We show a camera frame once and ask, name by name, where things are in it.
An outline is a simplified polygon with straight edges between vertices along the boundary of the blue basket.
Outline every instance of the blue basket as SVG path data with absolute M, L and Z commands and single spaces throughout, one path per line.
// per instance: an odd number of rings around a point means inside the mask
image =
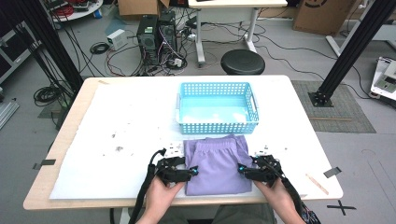
M 177 96 L 184 134 L 253 133 L 258 109 L 248 82 L 184 82 Z

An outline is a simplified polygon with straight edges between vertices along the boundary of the purple cloth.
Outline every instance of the purple cloth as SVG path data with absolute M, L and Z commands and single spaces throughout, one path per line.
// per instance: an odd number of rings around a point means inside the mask
M 186 168 L 199 174 L 186 185 L 186 195 L 236 194 L 251 191 L 251 181 L 238 173 L 238 163 L 251 164 L 244 135 L 184 141 Z

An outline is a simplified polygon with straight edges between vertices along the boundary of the chair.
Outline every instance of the chair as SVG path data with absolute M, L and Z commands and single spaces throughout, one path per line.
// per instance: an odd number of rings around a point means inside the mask
M 221 67 L 227 75 L 260 75 L 265 61 L 258 53 L 248 49 L 233 49 L 221 57 Z

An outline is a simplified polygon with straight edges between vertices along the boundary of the floor mat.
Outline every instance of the floor mat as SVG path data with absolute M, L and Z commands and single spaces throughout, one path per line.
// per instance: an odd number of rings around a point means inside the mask
M 340 85 L 335 90 L 331 99 L 334 107 L 314 107 L 308 93 L 317 91 L 322 82 L 293 80 L 291 83 L 316 132 L 376 133 L 347 86 Z

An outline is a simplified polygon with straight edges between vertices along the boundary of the computer tower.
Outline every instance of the computer tower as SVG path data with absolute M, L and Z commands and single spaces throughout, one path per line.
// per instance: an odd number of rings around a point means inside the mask
M 143 15 L 137 28 L 137 41 L 145 65 L 158 65 L 162 53 L 160 38 L 158 37 L 158 16 Z
M 161 17 L 158 19 L 160 25 L 160 37 L 166 44 L 163 45 L 163 49 L 166 51 L 177 52 L 177 38 L 176 38 L 176 17 L 175 11 L 166 10 L 163 11 Z

